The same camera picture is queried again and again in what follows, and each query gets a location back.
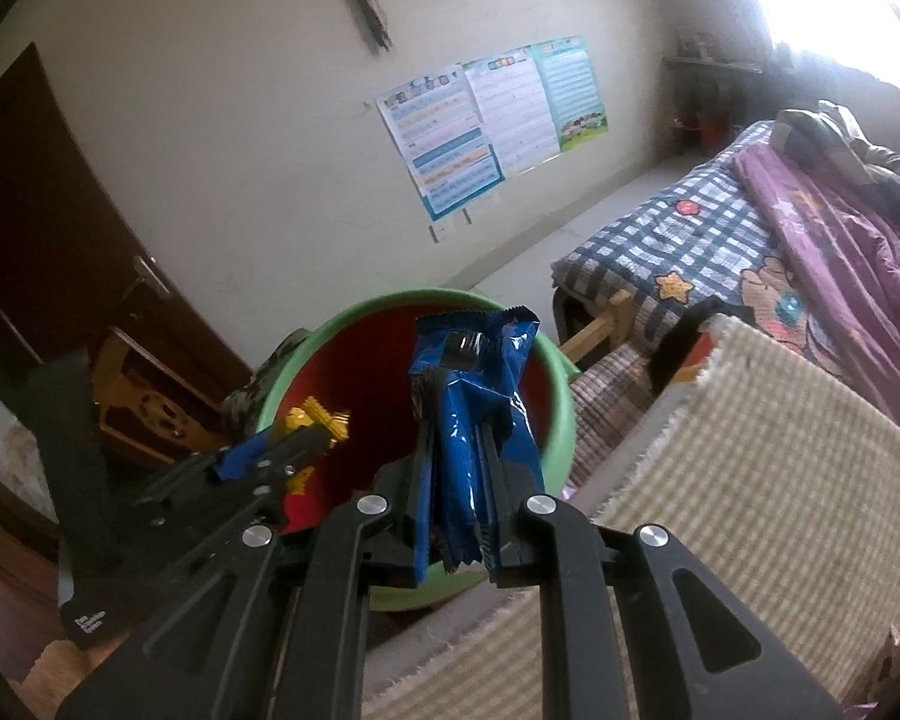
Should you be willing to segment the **red bucket green rim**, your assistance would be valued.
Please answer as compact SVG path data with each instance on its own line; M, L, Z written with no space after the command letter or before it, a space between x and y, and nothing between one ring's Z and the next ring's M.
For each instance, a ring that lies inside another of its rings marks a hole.
M523 305L423 289L357 305L279 364L265 421L307 400L349 419L286 505L306 605L413 608L468 569L535 580L526 505L556 499L575 434L571 366L538 328Z

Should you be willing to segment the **middle white wall poster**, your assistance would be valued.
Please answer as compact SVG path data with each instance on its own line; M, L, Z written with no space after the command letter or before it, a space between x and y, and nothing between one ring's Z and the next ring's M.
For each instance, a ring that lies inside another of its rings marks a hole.
M463 70L505 177L559 154L546 89L528 47L471 60Z

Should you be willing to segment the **left blue wall poster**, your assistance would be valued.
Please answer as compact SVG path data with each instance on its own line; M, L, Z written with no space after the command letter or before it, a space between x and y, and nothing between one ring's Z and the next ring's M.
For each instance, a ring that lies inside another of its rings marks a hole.
M375 104L432 221L504 182L460 64L385 91Z

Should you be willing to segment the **wooden carved chair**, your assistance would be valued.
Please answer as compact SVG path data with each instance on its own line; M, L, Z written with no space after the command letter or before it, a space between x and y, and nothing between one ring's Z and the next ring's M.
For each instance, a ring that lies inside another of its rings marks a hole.
M221 406L119 328L92 358L91 382L103 447L136 465L159 470L227 442Z

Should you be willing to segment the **blue snack wrapper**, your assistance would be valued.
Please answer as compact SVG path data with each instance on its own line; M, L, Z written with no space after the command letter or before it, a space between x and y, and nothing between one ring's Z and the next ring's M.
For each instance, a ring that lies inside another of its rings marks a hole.
M479 562L491 575L517 564L521 504L544 491L541 455L520 382L538 319L530 309L457 310L416 320L409 366L421 426L414 572Z

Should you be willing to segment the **blue plaid bed sheet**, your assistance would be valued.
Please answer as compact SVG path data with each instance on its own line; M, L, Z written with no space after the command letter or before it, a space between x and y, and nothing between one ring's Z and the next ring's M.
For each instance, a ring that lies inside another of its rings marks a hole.
M751 309L766 335L839 377L831 338L736 176L738 153L769 142L771 128L754 122L717 156L556 260L557 338L566 341L616 294L628 293L632 334L650 349L686 310L718 298Z

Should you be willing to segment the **dark corner side table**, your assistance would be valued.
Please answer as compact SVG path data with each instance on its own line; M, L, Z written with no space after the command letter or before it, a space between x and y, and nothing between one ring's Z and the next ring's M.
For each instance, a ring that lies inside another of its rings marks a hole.
M665 57L679 148L715 156L761 117L764 70L748 62Z

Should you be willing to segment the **dark wooden door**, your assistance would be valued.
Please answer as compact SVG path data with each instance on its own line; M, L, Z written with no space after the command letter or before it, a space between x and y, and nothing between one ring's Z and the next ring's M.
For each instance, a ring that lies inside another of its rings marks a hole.
M110 328L214 403L250 377L116 210L27 46L0 78L0 387Z

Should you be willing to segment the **yellow snack wrapper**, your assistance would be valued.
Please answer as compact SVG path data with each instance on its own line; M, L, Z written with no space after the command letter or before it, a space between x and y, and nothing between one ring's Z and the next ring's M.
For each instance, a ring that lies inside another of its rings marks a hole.
M318 461L347 439L349 413L329 411L315 397L307 397L276 419L271 458L281 468L286 494L304 494Z

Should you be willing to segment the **purple quilt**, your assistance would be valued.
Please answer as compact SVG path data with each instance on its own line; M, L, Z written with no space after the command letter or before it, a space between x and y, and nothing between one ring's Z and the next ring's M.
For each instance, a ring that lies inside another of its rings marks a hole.
M900 235L839 177L770 146L743 149L735 169L848 382L900 427Z

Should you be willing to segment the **beige checkered mat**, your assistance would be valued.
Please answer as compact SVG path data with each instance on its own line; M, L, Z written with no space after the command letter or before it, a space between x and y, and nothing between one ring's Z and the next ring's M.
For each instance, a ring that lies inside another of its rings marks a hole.
M735 319L592 473L598 525L670 530L846 706L900 672L900 429Z

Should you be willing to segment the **right green wall poster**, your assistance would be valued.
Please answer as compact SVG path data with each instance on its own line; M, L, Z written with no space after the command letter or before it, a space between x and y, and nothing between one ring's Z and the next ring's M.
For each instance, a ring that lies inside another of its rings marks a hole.
M532 45L548 99L557 143L569 151L608 130L608 115L596 84L592 57L580 36Z

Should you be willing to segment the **wall socket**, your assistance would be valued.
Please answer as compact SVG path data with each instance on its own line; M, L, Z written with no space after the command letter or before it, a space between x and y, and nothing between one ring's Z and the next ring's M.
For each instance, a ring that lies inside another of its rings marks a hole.
M450 218L443 218L443 220L434 221L429 226L430 236L432 236L432 241L436 244L439 242L445 241L445 239L455 232L455 223L453 223Z

